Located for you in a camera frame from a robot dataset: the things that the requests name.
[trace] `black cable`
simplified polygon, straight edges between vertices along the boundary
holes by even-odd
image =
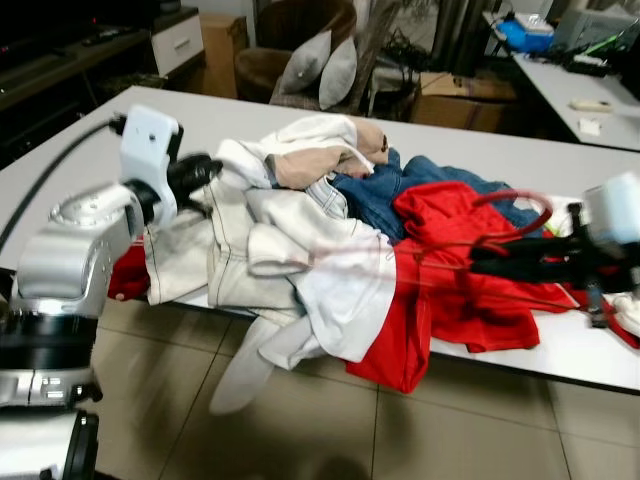
[[[82,135],[80,135],[78,138],[76,138],[69,145],[67,145],[67,147],[62,152],[60,152],[56,158],[53,159],[53,161],[47,166],[44,172],[40,174],[38,179],[31,186],[27,194],[24,196],[20,204],[17,206],[17,208],[11,215],[11,218],[5,225],[4,230],[2,230],[2,233],[0,234],[0,252],[2,252],[2,249],[7,243],[7,240],[9,240],[9,237],[11,236],[13,229],[15,228],[17,223],[20,221],[20,217],[24,214],[25,210],[29,207],[29,204],[31,203],[33,198],[40,191],[40,189],[42,188],[42,185],[44,185],[44,182],[48,180],[48,178],[55,171],[55,169],[58,168],[58,166],[63,162],[63,160],[67,158],[72,151],[78,148],[78,146],[82,142],[84,142],[87,138],[91,137],[92,135],[95,135],[103,128],[111,127],[113,130],[116,131],[116,133],[121,135],[122,130],[124,129],[125,122],[126,122],[126,117],[118,116],[115,119],[112,118],[102,123],[99,123],[98,125],[95,125],[94,127],[84,132]]]

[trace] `blue container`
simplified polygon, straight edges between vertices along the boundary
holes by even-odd
[[[518,52],[545,52],[553,42],[553,32],[527,32],[516,20],[498,25],[498,30],[507,37],[507,44]]]

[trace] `red cable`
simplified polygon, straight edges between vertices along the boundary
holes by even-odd
[[[530,223],[526,227],[519,228],[513,232],[487,233],[486,235],[481,236],[478,239],[479,244],[483,243],[487,239],[491,239],[492,241],[495,241],[497,239],[513,239],[522,237],[527,233],[535,232],[539,228],[543,227],[544,224],[547,223],[553,215],[553,205],[551,204],[551,202],[547,200],[544,195],[530,192],[528,190],[502,190],[500,192],[488,193],[487,195],[482,195],[480,198],[475,200],[472,206],[474,208],[477,208],[482,205],[486,205],[489,202],[495,202],[496,200],[515,200],[517,198],[528,198],[529,200],[538,202],[540,206],[544,208],[544,211],[534,222]]]
[[[334,250],[331,251],[331,253],[346,253],[346,251],[362,251],[363,249],[344,249],[344,250]],[[405,250],[397,250],[395,252],[396,254],[409,254],[409,255],[420,255],[423,253],[422,249],[405,249]],[[299,263],[299,265],[301,267],[305,267],[305,268],[309,268],[310,265],[308,264],[303,264],[302,262],[297,262]],[[431,262],[424,262],[422,261],[420,263],[420,265],[424,266],[424,267],[431,267],[431,268],[439,268],[439,269],[443,269],[443,270],[453,270],[453,271],[467,271],[469,272],[469,267],[467,266],[463,266],[463,265],[446,265],[443,263],[431,263]],[[342,268],[327,268],[325,267],[321,267],[320,265],[313,265],[314,268],[323,268],[325,270],[331,270],[331,271],[335,271],[335,272],[341,272],[344,274],[357,274],[357,275],[363,275],[363,272],[357,272],[357,271],[352,271],[350,269],[342,269]],[[429,283],[424,283],[421,282],[420,280],[399,280],[397,279],[395,276],[391,277],[384,277],[382,275],[368,275],[371,276],[373,278],[379,278],[382,280],[389,280],[389,281],[397,281],[397,282],[402,282],[405,284],[412,284],[412,285],[418,285],[421,287],[426,287],[430,290],[434,290],[434,291],[441,291],[441,292],[445,292],[445,293],[452,293],[452,294],[457,294],[457,295],[464,295],[464,296],[469,296],[469,294],[471,293],[472,295],[484,295],[484,296],[488,296],[488,297],[496,297],[496,298],[504,298],[507,300],[513,300],[513,301],[518,301],[518,302],[527,302],[527,303],[537,303],[539,305],[546,305],[546,306],[551,306],[551,307],[556,307],[556,308],[561,308],[564,310],[578,310],[578,311],[583,311],[583,309],[585,309],[586,307],[582,306],[582,305],[578,305],[578,306],[571,306],[571,305],[566,305],[563,303],[557,303],[557,302],[551,302],[548,300],[542,300],[542,299],[538,299],[538,298],[533,298],[533,297],[524,297],[524,296],[518,296],[518,295],[511,295],[511,294],[507,294],[507,293],[499,293],[499,292],[495,292],[493,290],[480,290],[480,289],[475,289],[471,292],[467,291],[467,290],[461,290],[461,289],[456,289],[456,288],[448,288],[448,287],[441,287],[438,285],[433,285],[433,284],[429,284]]]

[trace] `brown armchair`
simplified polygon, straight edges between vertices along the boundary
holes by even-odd
[[[291,53],[320,32],[331,30],[332,50],[355,31],[356,11],[349,0],[281,0],[258,16],[258,48],[236,55],[238,95],[269,103]]]
[[[327,110],[334,113],[359,115],[360,102],[367,88],[369,77],[376,64],[376,58],[382,49],[386,33],[398,15],[401,0],[377,0],[367,22],[367,26],[360,35],[357,44],[358,66],[356,78],[347,97],[338,105]],[[320,110],[318,101],[318,86],[314,85],[304,92],[280,94],[280,78],[273,89],[269,103],[283,107],[302,108],[304,110]]]

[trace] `tile floor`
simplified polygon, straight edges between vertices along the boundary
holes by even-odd
[[[247,323],[108,304],[98,469],[122,480],[640,480],[640,397],[433,359],[410,396],[336,360],[277,372],[254,404],[207,406]]]

